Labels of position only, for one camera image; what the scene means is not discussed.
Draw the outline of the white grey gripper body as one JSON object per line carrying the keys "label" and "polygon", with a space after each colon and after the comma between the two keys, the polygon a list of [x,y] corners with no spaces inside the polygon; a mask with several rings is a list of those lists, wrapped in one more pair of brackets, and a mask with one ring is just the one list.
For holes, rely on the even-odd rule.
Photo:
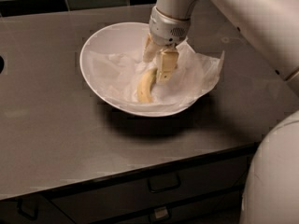
{"label": "white grey gripper body", "polygon": [[177,20],[167,17],[157,7],[151,10],[149,33],[153,42],[159,46],[180,44],[185,40],[190,26],[190,20]]}

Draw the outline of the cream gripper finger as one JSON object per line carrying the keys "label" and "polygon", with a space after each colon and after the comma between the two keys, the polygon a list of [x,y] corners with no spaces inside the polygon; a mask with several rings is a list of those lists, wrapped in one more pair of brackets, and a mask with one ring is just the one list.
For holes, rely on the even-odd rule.
{"label": "cream gripper finger", "polygon": [[148,34],[143,52],[143,61],[145,63],[150,63],[161,48],[160,45],[157,45],[153,41],[151,34]]}
{"label": "cream gripper finger", "polygon": [[174,47],[165,47],[158,51],[156,55],[158,84],[166,83],[178,66],[178,50]]}

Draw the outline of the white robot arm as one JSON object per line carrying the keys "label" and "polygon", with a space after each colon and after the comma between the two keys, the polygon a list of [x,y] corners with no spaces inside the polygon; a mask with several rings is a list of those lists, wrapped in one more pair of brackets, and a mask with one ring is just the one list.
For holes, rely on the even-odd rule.
{"label": "white robot arm", "polygon": [[[174,50],[189,30],[198,0],[157,0],[144,61],[168,80]],[[293,90],[299,89],[299,0],[210,0]],[[299,224],[299,112],[261,142],[249,168],[240,224]]]}

